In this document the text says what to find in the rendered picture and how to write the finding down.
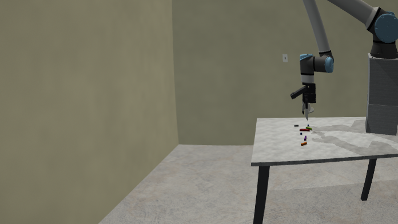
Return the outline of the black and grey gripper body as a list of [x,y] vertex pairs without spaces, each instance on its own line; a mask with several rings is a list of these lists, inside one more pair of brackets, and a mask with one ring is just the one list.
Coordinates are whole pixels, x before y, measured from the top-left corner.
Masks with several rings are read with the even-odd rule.
[[308,103],[316,103],[316,84],[315,83],[303,83],[307,88],[307,91],[303,93],[303,102],[305,103],[305,97],[308,99]]

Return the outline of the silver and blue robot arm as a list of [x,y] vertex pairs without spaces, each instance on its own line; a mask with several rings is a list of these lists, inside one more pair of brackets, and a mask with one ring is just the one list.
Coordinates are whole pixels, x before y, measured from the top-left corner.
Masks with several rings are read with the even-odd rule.
[[[372,7],[362,0],[327,0],[351,16],[365,24],[366,29],[373,34],[371,56],[383,59],[396,59],[398,52],[395,40],[398,39],[398,19],[394,12],[384,11],[380,7]],[[319,57],[313,54],[300,55],[301,82],[313,83],[314,71],[332,73],[334,57],[329,47],[328,38],[315,0],[303,0],[315,35]],[[322,56],[322,57],[321,57]],[[304,86],[290,96],[295,99],[306,92]]]

